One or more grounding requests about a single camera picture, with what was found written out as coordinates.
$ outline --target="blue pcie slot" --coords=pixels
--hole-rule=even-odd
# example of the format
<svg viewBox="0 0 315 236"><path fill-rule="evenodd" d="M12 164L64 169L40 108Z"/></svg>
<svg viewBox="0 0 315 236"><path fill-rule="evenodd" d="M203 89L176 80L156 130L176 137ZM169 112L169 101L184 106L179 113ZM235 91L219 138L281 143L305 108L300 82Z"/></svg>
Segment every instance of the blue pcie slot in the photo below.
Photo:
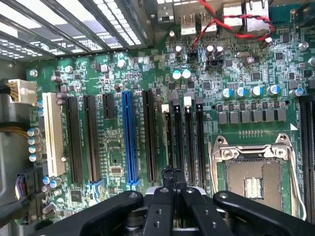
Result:
<svg viewBox="0 0 315 236"><path fill-rule="evenodd" d="M133 99L131 92L123 92L123 126L126 147L127 184L138 181L137 156L134 132Z"/></svg>

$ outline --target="power connector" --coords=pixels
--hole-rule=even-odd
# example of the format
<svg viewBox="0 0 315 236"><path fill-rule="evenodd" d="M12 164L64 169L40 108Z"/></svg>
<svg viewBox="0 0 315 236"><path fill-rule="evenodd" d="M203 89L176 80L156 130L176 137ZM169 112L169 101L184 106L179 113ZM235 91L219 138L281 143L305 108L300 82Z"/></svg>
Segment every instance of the power connector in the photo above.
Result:
<svg viewBox="0 0 315 236"><path fill-rule="evenodd" d="M32 106L37 105L37 84L25 80L9 80L9 83L16 82L18 90L18 100L10 98L11 103L23 103L30 104Z"/></svg>

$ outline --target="white pci slot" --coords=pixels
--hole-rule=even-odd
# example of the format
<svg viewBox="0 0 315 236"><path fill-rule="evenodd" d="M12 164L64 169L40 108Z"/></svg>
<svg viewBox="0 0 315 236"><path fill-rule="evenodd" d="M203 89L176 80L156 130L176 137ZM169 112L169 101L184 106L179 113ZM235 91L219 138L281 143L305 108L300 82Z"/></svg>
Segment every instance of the white pci slot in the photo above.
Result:
<svg viewBox="0 0 315 236"><path fill-rule="evenodd" d="M50 177L65 173L64 163L61 161L63 156L61 111L56 101L55 93L43 93L47 164Z"/></svg>

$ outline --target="green circuit board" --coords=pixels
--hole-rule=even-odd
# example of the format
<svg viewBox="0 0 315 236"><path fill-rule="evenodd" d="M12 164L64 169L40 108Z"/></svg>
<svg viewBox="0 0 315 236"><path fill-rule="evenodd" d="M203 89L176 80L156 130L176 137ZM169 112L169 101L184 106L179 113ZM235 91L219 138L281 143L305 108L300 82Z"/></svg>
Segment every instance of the green circuit board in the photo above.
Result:
<svg viewBox="0 0 315 236"><path fill-rule="evenodd" d="M299 106L297 99L290 96L290 83L294 81L298 88L303 89L307 94L307 81L312 79L308 60L315 52L315 29L296 29L290 25L289 10L285 7L271 7L272 16L278 17L279 13L287 16L281 25L276 25L276 32L273 34L273 44L267 49L260 49L258 42L248 42L235 38L207 38L206 36L198 43L198 59L192 63L187 62L187 51L191 46L191 39L177 37L175 42L170 42L167 37L154 49L146 49L132 52L119 52L89 57L48 60L31 62L27 66L27 80L35 81L38 86L38 98L42 98L43 92L56 92L56 83L50 78L56 70L61 71L63 83L67 85L68 94L78 98L81 148L83 157L84 181L82 184L71 183L69 163L66 163L66 174L63 179L60 196L48 194L49 201L56 204L56 215L54 220L68 217L78 211L92 206L100 201L108 199L127 189L134 189L145 194L146 189L152 186L161 186L161 170L167 165L167 150L165 143L164 118L159 106L169 104L172 110L171 96L175 91L180 99L183 108L184 96L202 97L203 101L203 124L204 124L204 159L206 170L206 193L211 196L214 193L211 184L210 163L208 143L212 146L218 135L226 138L229 145L256 145L274 143L280 133L286 134L296 154L296 173L299 181L299 188L303 194L303 171L302 155L299 130ZM305 52L299 50L299 43L306 41L309 49ZM182 45L183 56L175 57L175 45ZM206 69L205 48L207 45L220 45L224 48L222 58L224 65L221 68ZM235 57L238 52L249 52L255 57L255 63L250 66L243 66L243 59ZM123 68L118 67L119 61L123 60ZM97 63L106 64L108 71L96 72ZM67 66L71 66L72 73L66 73ZM36 69L38 76L31 77L30 70ZM180 78L174 80L172 74L175 70L183 72L188 69L191 72L190 79ZM120 91L114 89L115 85L120 86ZM267 89L271 85L279 85L280 93L271 96ZM238 87L245 87L249 91L254 86L263 88L259 97L247 94L244 98L237 98L234 95ZM223 99L223 89L229 88L233 95L229 99ZM144 116L142 107L142 91L151 89L155 98L155 119L156 119L156 153L158 179L155 183L148 181L147 157L145 145ZM131 91L134 103L135 136L138 160L138 172L140 182L137 185L128 185L127 169L125 161L125 144L122 112L122 91ZM102 94L111 93L115 98L115 118L104 119ZM88 165L86 159L85 136L83 113L83 95L94 95L96 97L96 117L98 146L100 153L100 169L102 181L96 189L89 184ZM285 110L285 120L273 122L248 122L221 124L218 120L218 109L220 112L252 111L252 110ZM66 126L66 115L62 110L63 144L65 153L68 152L68 135ZM38 127L38 110L30 108L31 126ZM183 121L183 146L187 145L187 134L185 132L185 116L182 112ZM196 131L195 118L193 130ZM290 163L280 161L280 185L278 186L281 195L281 210L292 214L290 183ZM120 167L121 175L114 175L112 167ZM219 190L231 190L227 180L227 164L218 163L218 187ZM297 216L301 217L300 207Z"/></svg>

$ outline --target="motherboard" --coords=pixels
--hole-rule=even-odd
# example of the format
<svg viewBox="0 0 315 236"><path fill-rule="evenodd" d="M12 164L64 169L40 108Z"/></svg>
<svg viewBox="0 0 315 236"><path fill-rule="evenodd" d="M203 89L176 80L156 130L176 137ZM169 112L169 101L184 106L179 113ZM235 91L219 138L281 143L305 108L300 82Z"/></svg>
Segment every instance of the motherboard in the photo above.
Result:
<svg viewBox="0 0 315 236"><path fill-rule="evenodd" d="M205 35L192 52L173 28L153 49L28 63L30 159L47 169L53 209L43 218L145 194L171 165L209 196L228 190L305 219L299 99L315 89L315 29L297 29L294 7L269 8L265 44Z"/></svg>

